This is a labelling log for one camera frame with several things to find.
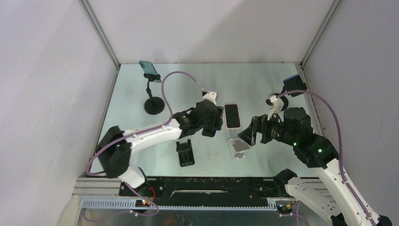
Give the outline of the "controller board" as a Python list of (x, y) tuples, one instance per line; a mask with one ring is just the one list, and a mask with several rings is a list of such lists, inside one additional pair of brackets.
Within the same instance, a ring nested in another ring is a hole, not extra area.
[(278, 205), (277, 212), (282, 215), (290, 215), (293, 213), (295, 206), (291, 204)]
[(148, 208), (148, 207), (151, 207), (151, 203), (146, 200), (136, 200), (135, 207), (136, 208)]

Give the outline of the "light blue phone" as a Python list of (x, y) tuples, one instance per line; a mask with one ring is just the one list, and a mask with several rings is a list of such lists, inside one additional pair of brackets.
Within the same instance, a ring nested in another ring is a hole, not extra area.
[(201, 134), (202, 134), (202, 136), (205, 136), (205, 137), (214, 137), (216, 132), (217, 132), (217, 129), (206, 129), (206, 128), (204, 128), (202, 130)]

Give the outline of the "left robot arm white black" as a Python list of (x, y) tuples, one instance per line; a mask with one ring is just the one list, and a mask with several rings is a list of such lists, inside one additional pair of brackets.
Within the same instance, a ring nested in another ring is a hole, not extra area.
[(130, 186), (137, 196), (147, 194), (149, 184), (144, 171), (130, 163), (133, 154), (169, 140), (192, 136), (198, 131), (214, 137), (223, 124), (223, 107), (202, 100), (195, 107), (177, 112), (170, 119), (148, 129), (120, 130), (110, 128), (98, 145), (98, 157), (107, 178), (118, 178)]

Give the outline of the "right controller board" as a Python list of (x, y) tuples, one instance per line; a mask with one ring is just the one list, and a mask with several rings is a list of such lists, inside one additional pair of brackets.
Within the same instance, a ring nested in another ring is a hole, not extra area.
[(290, 215), (293, 213), (295, 206), (291, 204), (278, 205), (277, 212), (282, 215)]

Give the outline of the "black gooseneck phone stand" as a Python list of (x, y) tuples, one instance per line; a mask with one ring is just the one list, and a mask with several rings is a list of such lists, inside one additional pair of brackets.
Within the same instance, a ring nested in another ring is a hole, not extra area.
[(148, 80), (147, 86), (146, 86), (146, 92), (149, 96), (149, 98), (144, 103), (144, 110), (146, 113), (148, 113), (150, 115), (157, 115), (164, 110), (165, 102), (162, 98), (154, 97), (152, 95), (152, 90), (150, 89), (150, 83), (151, 82), (159, 82), (160, 83), (161, 76), (159, 74), (154, 75), (154, 74), (144, 73), (144, 77)]

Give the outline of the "left controller board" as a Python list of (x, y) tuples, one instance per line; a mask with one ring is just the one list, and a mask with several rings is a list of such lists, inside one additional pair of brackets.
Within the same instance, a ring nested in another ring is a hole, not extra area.
[(151, 203), (146, 200), (136, 200), (135, 207), (136, 208), (148, 208), (148, 207), (151, 207)]

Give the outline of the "teal phone on stand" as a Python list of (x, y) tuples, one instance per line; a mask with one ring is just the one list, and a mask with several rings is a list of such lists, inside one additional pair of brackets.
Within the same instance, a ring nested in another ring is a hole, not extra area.
[(144, 72), (145, 78), (150, 82), (161, 83), (161, 75), (156, 71), (152, 62), (140, 60), (139, 65)]

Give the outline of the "white flat phone stand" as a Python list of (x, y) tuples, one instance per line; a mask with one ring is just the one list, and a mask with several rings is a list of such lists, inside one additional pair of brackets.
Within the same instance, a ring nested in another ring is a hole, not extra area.
[(227, 140), (231, 156), (234, 160), (245, 158), (245, 152), (250, 150), (250, 146), (240, 138), (230, 138)]

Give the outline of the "pink phone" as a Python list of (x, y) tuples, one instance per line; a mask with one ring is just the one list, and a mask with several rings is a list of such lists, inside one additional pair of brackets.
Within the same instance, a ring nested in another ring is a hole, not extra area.
[(239, 108), (237, 104), (225, 104), (225, 120), (228, 129), (239, 129), (241, 121), (239, 116)]

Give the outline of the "black folding phone stand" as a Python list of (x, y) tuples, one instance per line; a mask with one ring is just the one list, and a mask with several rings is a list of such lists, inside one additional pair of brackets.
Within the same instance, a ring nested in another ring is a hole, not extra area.
[(190, 139), (185, 142), (177, 141), (176, 152), (178, 153), (180, 167), (187, 167), (195, 164), (192, 143)]

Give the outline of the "black round-base phone stand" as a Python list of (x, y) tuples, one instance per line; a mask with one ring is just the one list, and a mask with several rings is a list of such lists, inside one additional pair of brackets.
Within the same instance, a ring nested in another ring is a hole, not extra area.
[(275, 112), (282, 112), (288, 108), (289, 101), (285, 96), (277, 97), (279, 93), (273, 93), (270, 97), (271, 109)]

